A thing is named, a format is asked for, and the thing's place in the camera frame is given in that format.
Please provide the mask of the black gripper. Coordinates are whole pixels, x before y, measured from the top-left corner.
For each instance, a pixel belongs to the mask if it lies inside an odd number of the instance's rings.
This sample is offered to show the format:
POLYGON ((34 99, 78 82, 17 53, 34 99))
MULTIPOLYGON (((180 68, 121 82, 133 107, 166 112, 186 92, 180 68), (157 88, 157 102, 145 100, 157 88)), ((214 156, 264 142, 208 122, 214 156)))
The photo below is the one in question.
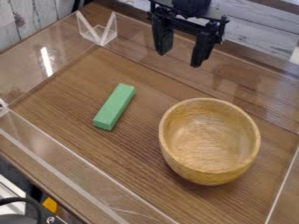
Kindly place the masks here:
POLYGON ((209 15, 210 0, 149 0, 149 6, 153 46, 160 55, 173 47, 173 29, 189 34, 204 30, 196 35, 190 55, 190 66, 198 67, 210 55, 213 35, 217 44, 222 41, 228 17, 209 15))

